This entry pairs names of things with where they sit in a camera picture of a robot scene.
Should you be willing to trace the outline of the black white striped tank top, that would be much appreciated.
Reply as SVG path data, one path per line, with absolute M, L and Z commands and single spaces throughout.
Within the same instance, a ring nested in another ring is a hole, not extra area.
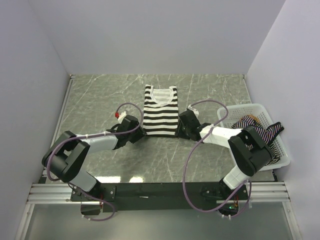
M 147 84 L 144 89 L 143 129 L 148 137 L 175 138 L 179 122 L 178 91 Z

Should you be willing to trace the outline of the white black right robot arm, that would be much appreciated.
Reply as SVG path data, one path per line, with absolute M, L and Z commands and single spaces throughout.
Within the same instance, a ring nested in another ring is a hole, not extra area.
M 235 160 L 235 166 L 219 181 L 216 195 L 230 200 L 237 194 L 237 188 L 249 180 L 273 158 L 270 147 L 273 134 L 252 123 L 240 120 L 235 127 L 219 127 L 211 123 L 201 124 L 193 110 L 186 110 L 178 116 L 178 132 L 197 144 L 213 144 L 228 148 Z

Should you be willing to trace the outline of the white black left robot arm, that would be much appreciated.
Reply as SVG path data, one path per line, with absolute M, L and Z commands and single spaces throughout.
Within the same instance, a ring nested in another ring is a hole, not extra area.
M 83 169 L 87 155 L 105 150 L 117 150 L 128 142 L 134 144 L 146 135 L 139 120 L 126 115 L 112 128 L 100 133 L 98 137 L 76 135 L 65 131 L 42 158 L 46 167 L 50 158 L 49 171 L 64 183 L 82 190 L 88 201 L 103 197 L 101 183 Z

